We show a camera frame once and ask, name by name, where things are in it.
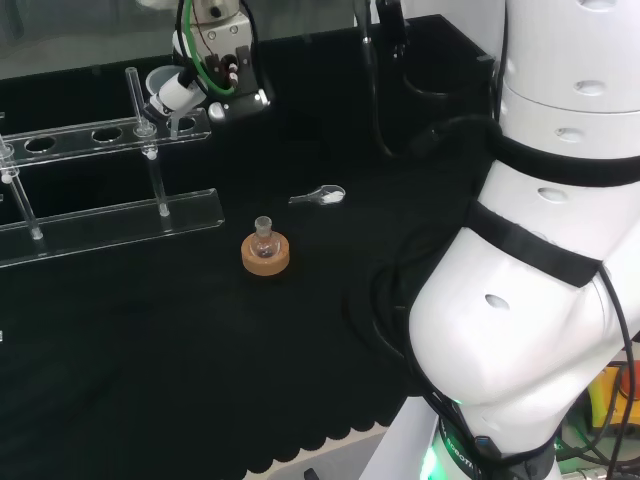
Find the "scalloped edge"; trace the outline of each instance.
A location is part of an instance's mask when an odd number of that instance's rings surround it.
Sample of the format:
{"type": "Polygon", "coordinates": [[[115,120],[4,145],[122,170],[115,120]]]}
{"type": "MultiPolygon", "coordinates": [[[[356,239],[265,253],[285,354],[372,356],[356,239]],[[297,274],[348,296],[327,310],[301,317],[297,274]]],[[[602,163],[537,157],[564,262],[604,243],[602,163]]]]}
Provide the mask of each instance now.
{"type": "Polygon", "coordinates": [[[322,445],[322,447],[320,447],[318,450],[309,451],[301,448],[296,458],[294,458],[290,462],[281,463],[278,460],[274,460],[271,464],[271,468],[269,468],[269,470],[267,470],[266,472],[248,472],[243,480],[268,480],[271,475],[284,467],[295,465],[296,463],[305,462],[322,454],[338,450],[339,448],[345,447],[347,445],[366,440],[367,438],[375,437],[376,435],[384,434],[387,430],[387,427],[383,427],[377,422],[374,423],[373,427],[371,427],[366,432],[359,432],[352,428],[349,432],[349,435],[341,440],[332,440],[330,438],[326,438],[324,441],[324,445],[322,445]]]}

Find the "black strap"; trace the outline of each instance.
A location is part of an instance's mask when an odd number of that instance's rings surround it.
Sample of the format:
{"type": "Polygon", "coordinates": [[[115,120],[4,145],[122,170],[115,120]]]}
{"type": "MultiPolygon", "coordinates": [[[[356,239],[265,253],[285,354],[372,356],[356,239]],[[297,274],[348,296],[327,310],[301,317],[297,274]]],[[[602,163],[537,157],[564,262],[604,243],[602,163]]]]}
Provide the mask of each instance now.
{"type": "Polygon", "coordinates": [[[496,134],[488,136],[487,148],[502,163],[548,182],[604,188],[640,181],[640,156],[605,160],[565,157],[496,134]]]}
{"type": "Polygon", "coordinates": [[[507,255],[574,287],[589,283],[601,264],[552,245],[478,201],[471,204],[465,226],[507,255]]]}

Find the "yellow object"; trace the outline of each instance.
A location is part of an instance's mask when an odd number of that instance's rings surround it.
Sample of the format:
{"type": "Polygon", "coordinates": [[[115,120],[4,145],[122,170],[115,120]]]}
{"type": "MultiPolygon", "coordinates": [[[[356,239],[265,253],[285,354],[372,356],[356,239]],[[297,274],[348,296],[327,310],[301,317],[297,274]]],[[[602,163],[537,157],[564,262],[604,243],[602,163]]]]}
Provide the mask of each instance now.
{"type": "MultiPolygon", "coordinates": [[[[618,373],[618,367],[605,368],[596,379],[589,385],[589,397],[591,397],[591,425],[595,430],[599,430],[603,427],[604,421],[607,418],[607,412],[609,411],[609,405],[613,397],[614,383],[616,374],[618,373]]],[[[622,416],[624,409],[627,406],[627,399],[620,392],[616,392],[616,407],[611,418],[612,428],[608,431],[610,435],[615,435],[615,426],[620,425],[622,422],[622,416]]],[[[629,426],[640,428],[640,402],[635,402],[635,405],[631,409],[631,416],[629,417],[629,426]]]]}

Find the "green cable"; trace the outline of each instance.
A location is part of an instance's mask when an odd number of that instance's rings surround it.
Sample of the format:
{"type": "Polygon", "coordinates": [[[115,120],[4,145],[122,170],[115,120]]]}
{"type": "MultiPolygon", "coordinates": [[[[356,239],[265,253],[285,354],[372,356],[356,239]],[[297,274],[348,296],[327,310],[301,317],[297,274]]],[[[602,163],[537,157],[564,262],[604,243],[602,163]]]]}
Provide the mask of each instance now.
{"type": "Polygon", "coordinates": [[[189,46],[189,54],[191,55],[191,59],[193,60],[193,64],[198,70],[200,76],[204,79],[206,84],[211,87],[216,93],[220,95],[233,95],[235,89],[233,87],[224,89],[216,85],[213,80],[209,78],[207,72],[202,68],[202,64],[200,62],[200,58],[198,56],[198,51],[196,50],[196,42],[193,38],[193,33],[191,32],[191,9],[193,8],[193,0],[186,0],[185,9],[187,10],[184,15],[184,34],[187,37],[187,45],[189,46]]]}

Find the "rack hole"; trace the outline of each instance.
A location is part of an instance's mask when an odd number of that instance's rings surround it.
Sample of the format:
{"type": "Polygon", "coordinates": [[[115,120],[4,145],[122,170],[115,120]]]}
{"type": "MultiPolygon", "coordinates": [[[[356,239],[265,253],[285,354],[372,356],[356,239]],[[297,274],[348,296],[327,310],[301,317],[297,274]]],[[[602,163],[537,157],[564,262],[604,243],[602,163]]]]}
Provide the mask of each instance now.
{"type": "MultiPolygon", "coordinates": [[[[196,126],[196,121],[190,117],[182,117],[178,120],[178,132],[188,132],[196,126]]],[[[171,130],[171,120],[167,122],[167,128],[171,130]]]]}
{"type": "Polygon", "coordinates": [[[53,148],[55,144],[56,139],[53,137],[37,137],[27,141],[24,144],[24,148],[31,153],[45,153],[53,148]]]}
{"type": "Polygon", "coordinates": [[[112,143],[122,136],[122,130],[118,127],[101,128],[91,134],[98,143],[112,143]]]}

